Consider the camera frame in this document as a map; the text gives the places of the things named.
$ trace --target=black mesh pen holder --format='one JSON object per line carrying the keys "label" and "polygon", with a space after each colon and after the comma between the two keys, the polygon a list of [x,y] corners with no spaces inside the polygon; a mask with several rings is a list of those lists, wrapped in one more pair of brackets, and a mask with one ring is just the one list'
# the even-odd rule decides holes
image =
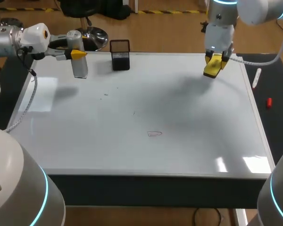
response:
{"label": "black mesh pen holder", "polygon": [[129,40],[111,40],[110,52],[113,71],[127,71],[130,69]]}

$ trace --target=wooden floor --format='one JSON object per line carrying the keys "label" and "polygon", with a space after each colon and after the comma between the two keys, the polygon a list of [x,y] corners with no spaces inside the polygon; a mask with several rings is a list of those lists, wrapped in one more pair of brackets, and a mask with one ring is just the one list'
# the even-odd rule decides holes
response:
{"label": "wooden floor", "polygon": [[[2,7],[55,7],[50,0],[39,2],[8,2]],[[143,0],[141,9],[197,9],[198,0]],[[64,17],[60,12],[4,12],[2,17],[15,17],[25,26],[45,23],[52,34],[62,34],[80,27],[79,19]],[[109,39],[129,39],[131,51],[203,53],[204,34],[200,22],[204,14],[181,15],[131,15],[124,21],[117,21],[101,15],[91,16],[93,26],[104,29]],[[234,36],[237,53],[276,53],[283,39],[283,31],[275,22],[250,27],[238,22]],[[67,226],[190,226],[194,209],[173,208],[67,208]],[[228,210],[221,210],[224,216],[222,226],[229,226]],[[248,211],[252,218],[255,211]],[[197,214],[198,226],[216,226],[214,210],[201,210]]]}

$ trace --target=white table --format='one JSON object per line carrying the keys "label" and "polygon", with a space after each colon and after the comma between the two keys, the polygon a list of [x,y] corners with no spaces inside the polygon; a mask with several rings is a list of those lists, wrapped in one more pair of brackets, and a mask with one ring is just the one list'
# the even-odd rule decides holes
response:
{"label": "white table", "polygon": [[[207,196],[208,190],[222,189],[227,180],[231,180],[227,187],[236,179],[264,181],[274,167],[243,65],[230,61],[211,79],[202,75],[203,54],[131,53],[131,69],[124,72],[111,70],[110,53],[90,53],[87,62],[89,73],[84,80],[73,77],[70,62],[51,57],[35,61],[39,83],[35,99],[23,122],[11,132],[53,175],[67,196],[66,203],[77,205],[73,194],[89,196],[86,184],[103,183],[95,189],[101,190],[108,202],[92,205],[122,205],[124,198],[125,205],[190,206],[199,204],[195,201],[198,197],[200,201],[203,197],[213,200]],[[28,103],[32,80],[28,78],[24,85],[10,125]],[[61,188],[61,184],[72,186],[65,176],[79,178],[75,192]],[[125,181],[122,187],[118,181],[102,182],[99,176],[112,176],[112,181],[114,176],[125,176],[120,181],[137,178]],[[155,190],[153,180],[142,186],[153,177],[163,188]],[[212,181],[209,186],[195,188],[203,189],[204,194],[185,198],[184,189],[188,193],[202,178]],[[189,185],[190,179],[196,184]],[[136,194],[129,194],[142,187],[139,193],[149,188],[143,195],[154,190],[157,197],[163,193],[161,189],[177,189],[174,183],[179,189],[174,192],[182,202],[175,198],[165,202],[165,197],[151,202],[153,196],[149,201],[144,202],[145,197],[135,202]],[[84,198],[79,204],[90,205]],[[97,195],[87,199],[94,201]]]}

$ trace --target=robotic arm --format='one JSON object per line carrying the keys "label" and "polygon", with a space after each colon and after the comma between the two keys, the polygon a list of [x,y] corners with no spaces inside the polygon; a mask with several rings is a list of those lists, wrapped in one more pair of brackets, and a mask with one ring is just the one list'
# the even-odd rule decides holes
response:
{"label": "robotic arm", "polygon": [[[65,46],[68,49],[57,49]],[[55,36],[50,35],[43,23],[23,31],[16,26],[0,26],[0,57],[19,57],[26,54],[31,54],[35,60],[45,56],[53,56],[57,60],[71,60],[74,76],[87,77],[87,53],[84,51],[83,37],[78,31]]]}
{"label": "robotic arm", "polygon": [[204,75],[215,78],[231,58],[234,27],[238,16],[248,25],[283,19],[283,0],[210,0],[209,24],[205,34],[205,60],[209,64],[214,53],[218,53],[221,63],[219,70],[214,73],[211,70],[206,71],[205,68]]}

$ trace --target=black chair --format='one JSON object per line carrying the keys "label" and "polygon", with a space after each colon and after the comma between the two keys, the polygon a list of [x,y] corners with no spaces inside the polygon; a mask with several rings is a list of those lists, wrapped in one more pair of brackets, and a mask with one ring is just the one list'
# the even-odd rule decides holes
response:
{"label": "black chair", "polygon": [[0,17],[0,26],[12,26],[15,25],[21,29],[23,29],[23,23],[15,18],[2,18]]}
{"label": "black chair", "polygon": [[92,27],[88,19],[99,12],[100,0],[59,0],[60,8],[65,16],[80,18],[81,26],[77,30],[88,39],[84,42],[85,51],[97,51],[108,43],[107,33],[97,27]]}

